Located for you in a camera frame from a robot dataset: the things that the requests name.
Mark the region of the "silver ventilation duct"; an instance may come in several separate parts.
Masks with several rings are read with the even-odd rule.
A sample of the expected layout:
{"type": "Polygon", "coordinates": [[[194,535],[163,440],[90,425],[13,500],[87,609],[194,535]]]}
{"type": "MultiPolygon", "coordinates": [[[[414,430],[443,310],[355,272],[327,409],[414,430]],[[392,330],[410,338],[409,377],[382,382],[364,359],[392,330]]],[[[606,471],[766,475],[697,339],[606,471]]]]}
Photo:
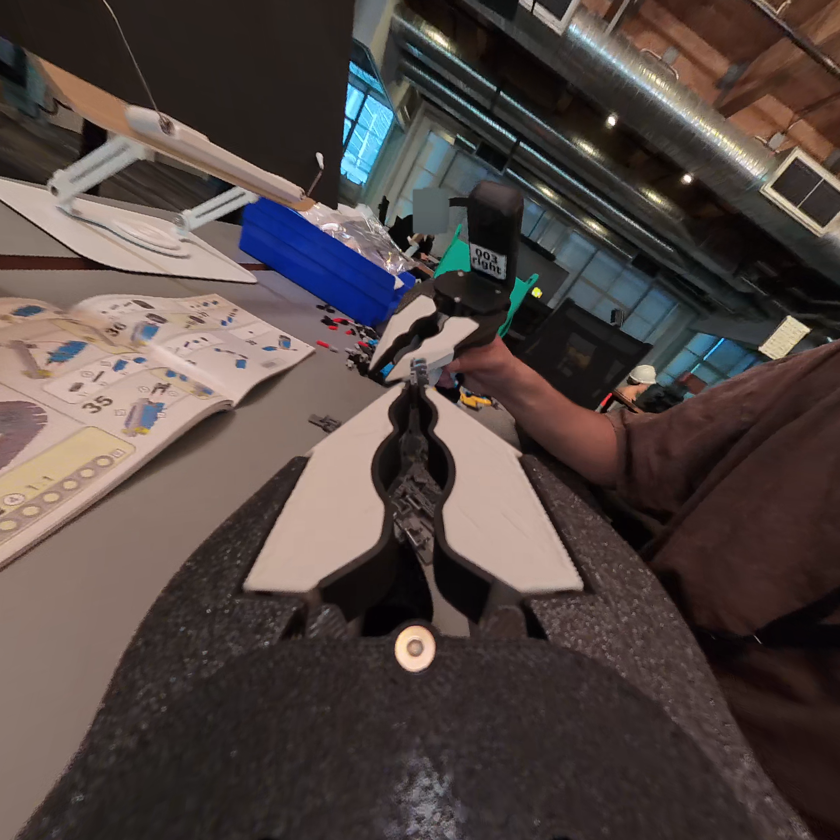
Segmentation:
{"type": "Polygon", "coordinates": [[[680,166],[693,182],[709,189],[719,203],[733,208],[718,217],[690,217],[662,191],[620,163],[580,129],[554,124],[513,96],[467,58],[425,19],[403,3],[391,23],[405,58],[469,95],[489,118],[510,127],[548,160],[563,162],[589,178],[606,202],[626,208],[642,229],[638,237],[654,241],[662,253],[680,252],[724,275],[733,274],[753,252],[765,264],[773,248],[783,249],[812,270],[838,282],[838,228],[814,233],[763,191],[781,166],[756,140],[735,127],[693,94],[667,80],[640,53],[607,37],[591,15],[572,17],[560,38],[561,76],[574,92],[617,116],[644,146],[680,166]]]}

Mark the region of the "blue plastic bin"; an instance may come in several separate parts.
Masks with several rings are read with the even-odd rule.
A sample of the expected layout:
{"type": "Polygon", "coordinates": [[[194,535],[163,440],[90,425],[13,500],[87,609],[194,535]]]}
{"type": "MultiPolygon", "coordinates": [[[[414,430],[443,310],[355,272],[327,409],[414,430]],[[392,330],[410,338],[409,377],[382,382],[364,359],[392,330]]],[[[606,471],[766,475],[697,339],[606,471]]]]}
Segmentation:
{"type": "Polygon", "coordinates": [[[245,207],[241,228],[243,252],[368,327],[388,320],[417,280],[410,272],[394,276],[265,198],[245,207]]]}

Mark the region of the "grey desk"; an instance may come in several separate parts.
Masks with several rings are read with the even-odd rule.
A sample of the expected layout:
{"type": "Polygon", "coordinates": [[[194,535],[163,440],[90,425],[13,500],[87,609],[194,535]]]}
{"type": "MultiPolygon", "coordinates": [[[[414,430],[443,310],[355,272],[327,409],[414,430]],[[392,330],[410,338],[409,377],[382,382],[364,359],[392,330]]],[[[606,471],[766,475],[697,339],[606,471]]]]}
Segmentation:
{"type": "Polygon", "coordinates": [[[274,271],[252,286],[69,269],[71,252],[2,206],[2,296],[65,308],[139,292],[217,292],[316,353],[171,444],[97,506],[2,571],[2,838],[15,838],[78,749],[123,650],[154,600],[215,528],[292,457],[323,439],[310,415],[351,418],[382,388],[344,366],[319,299],[274,271]]]}

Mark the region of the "building instruction booklet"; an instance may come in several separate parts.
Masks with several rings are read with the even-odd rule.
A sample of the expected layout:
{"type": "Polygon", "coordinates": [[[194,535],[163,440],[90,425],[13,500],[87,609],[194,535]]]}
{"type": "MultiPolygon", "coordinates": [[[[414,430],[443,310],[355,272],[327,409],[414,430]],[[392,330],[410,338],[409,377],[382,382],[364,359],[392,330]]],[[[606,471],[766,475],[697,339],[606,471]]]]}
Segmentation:
{"type": "Polygon", "coordinates": [[[1,566],[313,354],[217,294],[3,297],[1,566]]]}

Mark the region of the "person's right forearm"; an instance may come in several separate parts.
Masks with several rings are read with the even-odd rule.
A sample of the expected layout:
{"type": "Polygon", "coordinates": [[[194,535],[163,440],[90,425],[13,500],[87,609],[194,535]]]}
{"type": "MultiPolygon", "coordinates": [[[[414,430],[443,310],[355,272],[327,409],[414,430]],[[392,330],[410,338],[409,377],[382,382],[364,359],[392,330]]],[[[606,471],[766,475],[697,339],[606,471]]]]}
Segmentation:
{"type": "Polygon", "coordinates": [[[618,436],[606,415],[573,403],[519,360],[498,400],[553,457],[599,487],[616,487],[618,436]]]}

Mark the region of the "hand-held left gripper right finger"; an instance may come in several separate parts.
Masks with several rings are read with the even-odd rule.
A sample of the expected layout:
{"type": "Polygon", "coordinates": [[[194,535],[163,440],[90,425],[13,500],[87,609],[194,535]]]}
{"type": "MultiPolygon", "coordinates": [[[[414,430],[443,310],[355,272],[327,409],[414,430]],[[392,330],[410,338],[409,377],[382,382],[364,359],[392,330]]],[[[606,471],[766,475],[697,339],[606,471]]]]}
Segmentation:
{"type": "Polygon", "coordinates": [[[522,454],[474,417],[425,390],[429,468],[442,496],[434,578],[448,602],[504,602],[581,592],[584,582],[522,454]]]}

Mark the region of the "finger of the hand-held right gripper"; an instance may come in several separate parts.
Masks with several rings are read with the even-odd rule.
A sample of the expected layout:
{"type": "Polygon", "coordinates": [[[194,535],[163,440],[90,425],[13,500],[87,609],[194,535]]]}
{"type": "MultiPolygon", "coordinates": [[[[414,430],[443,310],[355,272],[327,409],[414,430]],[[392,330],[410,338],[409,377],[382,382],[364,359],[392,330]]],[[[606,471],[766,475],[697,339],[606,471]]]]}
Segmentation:
{"type": "Polygon", "coordinates": [[[456,345],[473,336],[480,327],[478,317],[451,317],[443,322],[436,339],[420,348],[417,353],[406,353],[386,373],[385,385],[399,382],[435,385],[446,366],[455,357],[456,345]]]}
{"type": "Polygon", "coordinates": [[[405,354],[415,354],[442,328],[442,314],[433,294],[406,294],[385,325],[384,332],[368,363],[367,375],[374,382],[385,382],[385,367],[396,365],[405,354]]]}

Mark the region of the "black panel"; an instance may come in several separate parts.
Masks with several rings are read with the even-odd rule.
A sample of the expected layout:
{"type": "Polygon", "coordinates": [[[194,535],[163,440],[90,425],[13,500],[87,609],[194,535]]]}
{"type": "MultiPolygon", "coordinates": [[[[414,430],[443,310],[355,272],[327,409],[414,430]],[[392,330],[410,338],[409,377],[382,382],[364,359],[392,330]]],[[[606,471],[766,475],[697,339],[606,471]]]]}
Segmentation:
{"type": "Polygon", "coordinates": [[[2,36],[70,103],[90,88],[203,133],[335,207],[352,1],[1,2],[2,36]]]}

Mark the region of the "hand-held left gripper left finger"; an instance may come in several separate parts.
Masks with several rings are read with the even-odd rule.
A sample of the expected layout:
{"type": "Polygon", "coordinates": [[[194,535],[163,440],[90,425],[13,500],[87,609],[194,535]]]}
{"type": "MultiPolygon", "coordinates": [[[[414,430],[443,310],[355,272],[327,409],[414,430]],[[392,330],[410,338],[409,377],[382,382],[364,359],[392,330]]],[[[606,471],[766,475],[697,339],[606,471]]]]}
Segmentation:
{"type": "Polygon", "coordinates": [[[396,578],[391,489],[402,468],[406,387],[388,389],[306,457],[244,581],[303,601],[379,601],[396,578]]]}

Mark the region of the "person's right hand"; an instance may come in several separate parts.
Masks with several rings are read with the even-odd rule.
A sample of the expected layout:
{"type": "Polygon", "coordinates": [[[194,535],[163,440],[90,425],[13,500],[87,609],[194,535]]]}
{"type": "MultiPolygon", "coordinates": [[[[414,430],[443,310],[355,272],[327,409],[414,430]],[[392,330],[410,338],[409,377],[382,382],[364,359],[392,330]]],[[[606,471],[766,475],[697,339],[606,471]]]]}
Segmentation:
{"type": "Polygon", "coordinates": [[[437,389],[453,391],[465,385],[480,395],[502,398],[513,394],[527,376],[527,368],[497,335],[489,343],[462,350],[447,363],[437,389]]]}

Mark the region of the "white adjustable stand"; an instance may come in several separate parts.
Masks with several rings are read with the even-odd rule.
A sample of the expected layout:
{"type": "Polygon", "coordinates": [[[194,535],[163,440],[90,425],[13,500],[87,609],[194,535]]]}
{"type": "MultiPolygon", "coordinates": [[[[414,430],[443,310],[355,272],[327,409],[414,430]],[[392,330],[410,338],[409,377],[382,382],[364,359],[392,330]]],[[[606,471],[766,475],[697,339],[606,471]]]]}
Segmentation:
{"type": "Polygon", "coordinates": [[[306,211],[314,201],[298,185],[267,172],[154,109],[117,99],[84,118],[109,140],[57,170],[46,186],[2,180],[2,203],[76,255],[132,274],[255,284],[254,275],[196,236],[261,197],[306,211]],[[181,211],[174,220],[95,202],[88,190],[162,153],[231,184],[222,195],[181,211]]]}

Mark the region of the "white air vent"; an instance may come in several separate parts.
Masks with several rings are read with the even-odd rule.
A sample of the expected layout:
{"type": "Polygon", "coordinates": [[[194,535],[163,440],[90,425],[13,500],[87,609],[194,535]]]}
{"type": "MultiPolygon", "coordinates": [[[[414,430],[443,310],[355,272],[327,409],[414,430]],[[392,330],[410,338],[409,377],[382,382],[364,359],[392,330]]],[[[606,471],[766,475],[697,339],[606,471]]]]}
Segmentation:
{"type": "Polygon", "coordinates": [[[562,36],[570,26],[581,1],[518,1],[518,5],[557,36],[562,36]]]}
{"type": "Polygon", "coordinates": [[[818,237],[838,234],[839,179],[802,148],[788,151],[760,192],[818,237]]]}

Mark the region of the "clear plastic bags bundle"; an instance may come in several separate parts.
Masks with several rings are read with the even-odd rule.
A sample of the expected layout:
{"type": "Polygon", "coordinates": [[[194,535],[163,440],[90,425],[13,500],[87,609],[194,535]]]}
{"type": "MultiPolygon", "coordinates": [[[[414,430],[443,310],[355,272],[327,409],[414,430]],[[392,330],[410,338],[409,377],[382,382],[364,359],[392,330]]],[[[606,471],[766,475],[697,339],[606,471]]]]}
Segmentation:
{"type": "Polygon", "coordinates": [[[415,259],[406,255],[405,248],[396,243],[367,205],[349,206],[339,203],[336,208],[330,208],[323,203],[312,203],[297,212],[312,227],[318,228],[394,277],[412,274],[417,268],[415,259]]]}

